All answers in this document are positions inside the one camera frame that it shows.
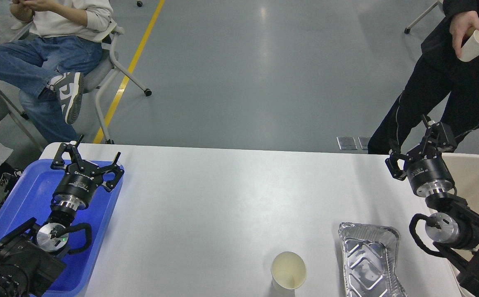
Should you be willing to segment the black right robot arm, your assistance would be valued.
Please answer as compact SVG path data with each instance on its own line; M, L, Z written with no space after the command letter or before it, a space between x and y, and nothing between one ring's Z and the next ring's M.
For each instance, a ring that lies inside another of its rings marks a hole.
M479 297L479 214L467 201L451 193L455 181L443 160L443 152L457 147L449 125L421 116L426 132L407 153L394 139L385 163L396 180L408 180L413 193L435 210L429 216L415 214L409 232L416 245L434 257L445 258L457 269L459 286Z

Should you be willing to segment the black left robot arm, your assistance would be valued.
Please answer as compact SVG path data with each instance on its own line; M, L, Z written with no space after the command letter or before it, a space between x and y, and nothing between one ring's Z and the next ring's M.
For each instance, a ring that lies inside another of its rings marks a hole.
M0 297L74 297L88 282L123 182L120 153L62 143L30 164L0 208Z

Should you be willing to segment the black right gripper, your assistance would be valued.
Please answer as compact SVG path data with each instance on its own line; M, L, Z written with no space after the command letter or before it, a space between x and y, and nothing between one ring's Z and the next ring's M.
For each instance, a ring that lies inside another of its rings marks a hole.
M434 122L429 116L421 115L426 133L417 148L417 161L407 160L403 170L399 160L406 160L398 141L389 139L390 154L385 164L391 176L403 181L409 180L413 193L426 198L436 193L446 193L455 188L455 181L442 159L443 153L455 152L458 143L448 124Z

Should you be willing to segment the standing person's hand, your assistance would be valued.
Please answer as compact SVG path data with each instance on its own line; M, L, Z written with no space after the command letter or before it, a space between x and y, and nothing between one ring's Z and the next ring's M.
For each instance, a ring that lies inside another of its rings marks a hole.
M479 15L476 11L458 13L451 20L449 32L457 58L462 57L462 42L471 28L479 31Z

